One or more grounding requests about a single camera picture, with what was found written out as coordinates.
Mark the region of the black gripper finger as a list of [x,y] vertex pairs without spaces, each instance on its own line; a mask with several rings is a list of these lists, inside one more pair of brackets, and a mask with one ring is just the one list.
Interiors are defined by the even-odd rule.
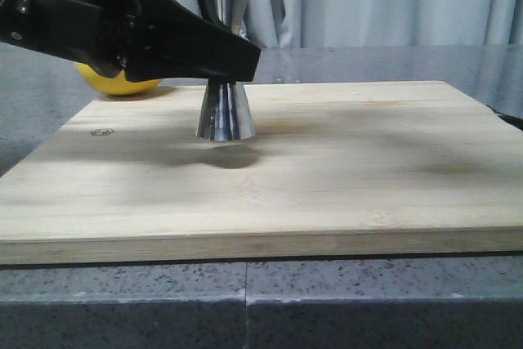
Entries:
[[124,66],[126,80],[217,78],[250,82],[261,49],[175,0],[141,0]]

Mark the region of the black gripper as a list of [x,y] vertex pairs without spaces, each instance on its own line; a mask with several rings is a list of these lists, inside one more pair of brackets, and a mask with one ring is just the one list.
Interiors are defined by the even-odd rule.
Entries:
[[114,78],[136,9],[137,0],[1,0],[1,40]]

